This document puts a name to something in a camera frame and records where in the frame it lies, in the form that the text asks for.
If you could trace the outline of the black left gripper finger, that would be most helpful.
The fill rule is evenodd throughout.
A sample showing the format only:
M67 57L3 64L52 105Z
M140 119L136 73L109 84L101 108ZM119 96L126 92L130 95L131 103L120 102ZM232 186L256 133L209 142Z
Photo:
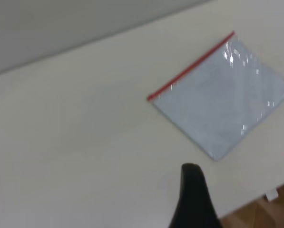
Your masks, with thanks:
M181 166L179 200L171 228L221 228L212 204L205 176L197 164Z

